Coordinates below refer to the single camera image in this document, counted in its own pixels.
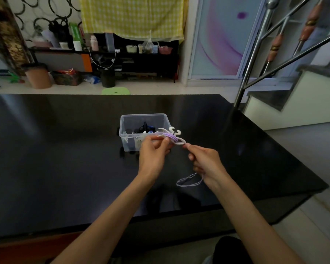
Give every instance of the hand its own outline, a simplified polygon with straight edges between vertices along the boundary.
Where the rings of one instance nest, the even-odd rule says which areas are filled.
[[[155,135],[147,136],[139,151],[138,175],[155,180],[163,169],[165,155],[170,152],[172,147],[173,143],[170,143],[169,137],[164,139]]]
[[[219,153],[214,149],[189,143],[184,144],[183,148],[190,151],[188,158],[193,162],[193,170],[203,176],[205,184],[214,192],[220,189],[230,176],[221,163]]]

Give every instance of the glossy black tabletop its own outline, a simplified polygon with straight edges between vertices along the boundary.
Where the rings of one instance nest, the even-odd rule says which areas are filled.
[[[0,237],[93,222],[137,174],[120,116],[144,113],[165,113],[186,141],[218,150],[252,200],[327,187],[220,95],[0,95]],[[205,184],[176,186],[192,173],[188,152],[173,148],[133,221],[219,208]]]

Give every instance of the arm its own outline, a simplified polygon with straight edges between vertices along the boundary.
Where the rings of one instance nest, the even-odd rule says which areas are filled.
[[[171,147],[168,138],[147,136],[140,150],[138,175],[52,263],[107,263],[128,222],[162,170]]]
[[[252,261],[257,264],[303,264],[303,260],[266,222],[246,194],[226,172],[216,150],[185,144],[193,170],[216,195]]]

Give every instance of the stair railing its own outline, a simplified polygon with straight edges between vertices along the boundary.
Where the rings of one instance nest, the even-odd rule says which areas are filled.
[[[260,45],[261,45],[261,42],[268,35],[270,35],[274,30],[276,30],[278,27],[280,27],[282,25],[277,37],[274,40],[275,43],[273,42],[273,46],[272,46],[272,48],[269,52],[270,58],[268,57],[268,59],[270,59],[271,60],[270,62],[272,62],[275,59],[275,57],[277,55],[277,51],[278,51],[278,49],[279,49],[279,47],[282,43],[282,36],[283,36],[284,29],[285,29],[284,26],[286,26],[286,23],[288,22],[290,16],[292,16],[295,12],[297,12],[301,7],[303,7],[310,0],[302,0],[298,5],[296,5],[294,8],[292,8],[290,10],[290,12],[284,18],[282,18],[275,26],[273,26],[270,30],[268,30],[265,34],[263,34],[264,30],[266,29],[266,25],[268,24],[268,19],[270,18],[270,16],[273,13],[274,9],[276,9],[276,7],[278,6],[279,1],[280,0],[267,0],[266,1],[266,11],[265,11],[265,14],[264,14],[264,19],[263,19],[263,22],[261,24],[260,30],[258,32],[257,39],[256,39],[256,42],[255,42],[254,48],[252,50],[251,56],[248,60],[248,65],[247,65],[246,70],[243,74],[241,85],[240,85],[240,88],[238,90],[238,93],[237,93],[237,96],[236,96],[236,99],[235,99],[235,103],[234,103],[235,108],[238,108],[238,106],[240,105],[243,94],[244,94],[244,92],[247,88],[249,88],[252,85],[256,84],[257,82],[267,78],[271,74],[276,73],[277,71],[283,69],[284,67],[288,66],[289,64],[299,60],[300,58],[304,57],[305,55],[309,54],[310,52],[320,48],[324,44],[327,44],[328,42],[330,42],[330,35],[329,35],[324,40],[322,40],[321,42],[309,47],[308,49],[306,49],[302,53],[300,52],[301,49],[302,49],[303,44],[309,38],[309,36],[312,34],[312,32],[315,28],[315,24],[316,24],[317,19],[319,17],[319,14],[320,14],[320,11],[321,11],[321,5],[322,5],[322,2],[323,2],[323,0],[319,0],[317,5],[312,9],[311,13],[308,16],[306,25],[305,25],[302,33],[301,33],[299,43],[298,43],[298,46],[297,46],[297,48],[294,52],[293,57],[286,60],[280,66],[278,66],[277,68],[275,68],[275,69],[273,69],[269,72],[266,72],[267,66],[265,66],[263,75],[259,76],[254,81],[248,83],[249,77],[250,77],[251,72],[252,72],[253,65],[255,63],[255,58],[258,54],[258,51],[259,51],[259,48],[260,48]]]

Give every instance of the white cord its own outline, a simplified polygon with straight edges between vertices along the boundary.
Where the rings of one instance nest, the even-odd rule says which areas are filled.
[[[200,185],[203,181],[203,176],[202,176],[202,179],[199,181],[199,182],[196,182],[196,183],[193,183],[193,184],[189,184],[189,185],[183,185],[183,184],[178,184],[179,182],[185,182],[187,181],[188,179],[191,179],[193,178],[197,173],[194,173],[194,174],[191,174],[190,176],[186,177],[186,178],[183,178],[183,179],[179,179],[177,182],[176,182],[176,185],[177,186],[180,186],[180,187],[188,187],[188,186],[197,186],[197,185]]]
[[[90,53],[90,49],[89,49],[89,47],[88,47],[88,51],[89,51],[89,55],[90,55],[90,58],[92,59],[93,63],[96,64],[97,66],[99,66],[97,63],[94,62],[94,60],[93,60],[93,58],[92,58],[92,54]],[[116,51],[115,51],[115,57],[114,57],[114,59],[111,60],[111,62],[113,62],[113,63],[111,64],[111,66],[115,63],[115,59],[116,59]],[[110,68],[111,66],[109,66],[109,67],[100,66],[100,67],[102,67],[103,69],[108,69],[108,68]]]

